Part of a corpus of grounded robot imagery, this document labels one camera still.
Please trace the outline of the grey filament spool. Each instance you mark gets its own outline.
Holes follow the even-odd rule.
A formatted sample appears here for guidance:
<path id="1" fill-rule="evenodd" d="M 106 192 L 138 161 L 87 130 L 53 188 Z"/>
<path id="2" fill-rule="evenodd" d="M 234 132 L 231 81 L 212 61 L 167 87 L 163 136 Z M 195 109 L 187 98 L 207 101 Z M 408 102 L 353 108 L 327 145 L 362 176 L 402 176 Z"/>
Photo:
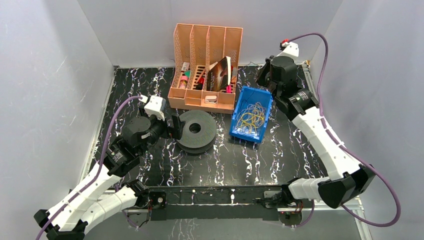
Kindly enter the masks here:
<path id="1" fill-rule="evenodd" d="M 202 110 L 189 110 L 179 116 L 184 122 L 177 145 L 191 155 L 208 151 L 215 142 L 217 123 L 212 115 Z"/>

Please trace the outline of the blue plastic bin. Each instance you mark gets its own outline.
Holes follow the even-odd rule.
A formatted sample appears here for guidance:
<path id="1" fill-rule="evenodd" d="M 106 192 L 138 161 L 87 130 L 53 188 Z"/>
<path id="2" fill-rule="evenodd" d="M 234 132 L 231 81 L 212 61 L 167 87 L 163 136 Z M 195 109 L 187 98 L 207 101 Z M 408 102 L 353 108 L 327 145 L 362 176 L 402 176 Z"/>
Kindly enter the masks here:
<path id="1" fill-rule="evenodd" d="M 260 144 L 264 139 L 272 104 L 270 92 L 243 86 L 231 117 L 229 135 Z"/>

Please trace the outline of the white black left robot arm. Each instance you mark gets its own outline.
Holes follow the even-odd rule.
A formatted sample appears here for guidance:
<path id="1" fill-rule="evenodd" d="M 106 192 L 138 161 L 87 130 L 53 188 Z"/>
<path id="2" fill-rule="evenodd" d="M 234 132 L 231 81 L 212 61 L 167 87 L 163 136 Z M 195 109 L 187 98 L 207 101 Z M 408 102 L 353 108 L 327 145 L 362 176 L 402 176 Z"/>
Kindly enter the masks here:
<path id="1" fill-rule="evenodd" d="M 161 138 L 180 140 L 186 125 L 177 114 L 172 126 L 165 118 L 143 113 L 123 127 L 89 174 L 59 203 L 50 209 L 40 209 L 34 219 L 49 240 L 82 240 L 97 224 L 128 207 L 144 208 L 150 191 L 137 180 L 112 196 L 99 197 L 139 165 L 145 154 Z"/>

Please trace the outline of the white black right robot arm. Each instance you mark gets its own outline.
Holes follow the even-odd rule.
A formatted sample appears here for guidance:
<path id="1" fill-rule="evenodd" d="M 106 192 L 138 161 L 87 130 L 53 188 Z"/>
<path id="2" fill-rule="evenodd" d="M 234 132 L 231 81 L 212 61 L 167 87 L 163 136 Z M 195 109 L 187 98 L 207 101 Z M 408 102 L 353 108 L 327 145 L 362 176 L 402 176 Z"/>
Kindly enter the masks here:
<path id="1" fill-rule="evenodd" d="M 259 70 L 256 83 L 266 87 L 276 107 L 301 131 L 324 164 L 327 177 L 298 178 L 283 187 L 282 202 L 295 207 L 301 199 L 324 201 L 336 209 L 363 193 L 375 174 L 342 150 L 329 125 L 323 126 L 317 98 L 297 82 L 298 67 L 288 56 L 271 56 Z"/>

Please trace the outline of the pink sticker roll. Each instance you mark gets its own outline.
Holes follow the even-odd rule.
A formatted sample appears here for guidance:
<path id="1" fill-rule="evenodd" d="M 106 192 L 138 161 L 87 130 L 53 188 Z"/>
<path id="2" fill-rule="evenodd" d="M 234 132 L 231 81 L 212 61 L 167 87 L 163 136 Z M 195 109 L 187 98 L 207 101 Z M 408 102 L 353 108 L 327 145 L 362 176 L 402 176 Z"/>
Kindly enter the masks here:
<path id="1" fill-rule="evenodd" d="M 181 89 L 186 89 L 188 86 L 188 81 L 189 78 L 186 75 L 182 75 L 178 87 Z"/>

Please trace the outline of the white pink stapler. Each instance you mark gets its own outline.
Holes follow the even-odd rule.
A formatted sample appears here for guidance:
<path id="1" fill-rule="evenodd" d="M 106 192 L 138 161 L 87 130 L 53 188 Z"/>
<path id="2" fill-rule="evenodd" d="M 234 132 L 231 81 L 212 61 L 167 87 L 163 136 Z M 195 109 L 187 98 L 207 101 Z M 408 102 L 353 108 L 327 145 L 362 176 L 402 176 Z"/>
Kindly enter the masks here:
<path id="1" fill-rule="evenodd" d="M 204 98 L 205 104 L 216 104 L 218 102 L 218 97 L 216 95 L 206 95 Z"/>

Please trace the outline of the red black bottle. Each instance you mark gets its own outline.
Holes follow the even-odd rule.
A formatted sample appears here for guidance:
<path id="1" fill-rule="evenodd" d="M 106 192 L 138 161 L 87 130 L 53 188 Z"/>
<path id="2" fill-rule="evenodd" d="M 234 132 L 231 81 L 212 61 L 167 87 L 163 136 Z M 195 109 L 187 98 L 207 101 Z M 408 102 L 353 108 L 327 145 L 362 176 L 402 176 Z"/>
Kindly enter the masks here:
<path id="1" fill-rule="evenodd" d="M 198 79 L 198 81 L 196 82 L 196 84 L 194 85 L 194 89 L 195 90 L 202 91 L 203 90 L 203 86 L 204 86 L 204 82 L 205 82 L 205 79 L 203 77 L 200 77 Z"/>

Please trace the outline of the dark book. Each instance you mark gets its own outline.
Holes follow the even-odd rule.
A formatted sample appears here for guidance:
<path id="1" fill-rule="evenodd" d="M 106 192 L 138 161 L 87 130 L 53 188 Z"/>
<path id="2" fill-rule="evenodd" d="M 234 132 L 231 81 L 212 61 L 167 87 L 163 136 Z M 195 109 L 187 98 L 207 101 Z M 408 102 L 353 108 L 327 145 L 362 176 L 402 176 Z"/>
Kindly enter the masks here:
<path id="1" fill-rule="evenodd" d="M 225 56 L 218 61 L 208 72 L 206 90 L 210 92 L 227 92 L 231 84 L 232 68 L 231 57 Z"/>

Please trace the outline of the pink desk organizer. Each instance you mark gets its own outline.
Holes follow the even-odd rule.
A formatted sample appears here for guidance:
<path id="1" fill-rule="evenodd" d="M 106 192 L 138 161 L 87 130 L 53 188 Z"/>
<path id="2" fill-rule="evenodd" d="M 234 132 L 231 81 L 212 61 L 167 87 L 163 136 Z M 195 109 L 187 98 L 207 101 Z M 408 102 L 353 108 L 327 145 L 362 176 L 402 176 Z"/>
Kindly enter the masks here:
<path id="1" fill-rule="evenodd" d="M 178 23 L 173 32 L 175 74 L 167 96 L 171 108 L 232 114 L 242 39 L 241 27 Z M 231 57 L 232 93 L 207 91 L 208 72 L 225 56 Z M 183 75 L 189 78 L 186 89 L 179 88 Z M 203 89 L 195 90 L 201 77 Z M 204 103 L 208 95 L 217 96 L 217 103 Z"/>

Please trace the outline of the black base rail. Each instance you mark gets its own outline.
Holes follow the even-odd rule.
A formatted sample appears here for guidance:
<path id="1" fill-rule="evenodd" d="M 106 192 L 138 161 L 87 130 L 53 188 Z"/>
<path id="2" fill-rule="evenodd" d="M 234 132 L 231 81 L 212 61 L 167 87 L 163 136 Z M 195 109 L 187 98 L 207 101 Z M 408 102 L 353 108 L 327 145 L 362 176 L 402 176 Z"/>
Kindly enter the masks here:
<path id="1" fill-rule="evenodd" d="M 308 199 L 290 199 L 280 185 L 151 186 L 152 221 L 179 219 L 262 219 L 299 224 Z"/>

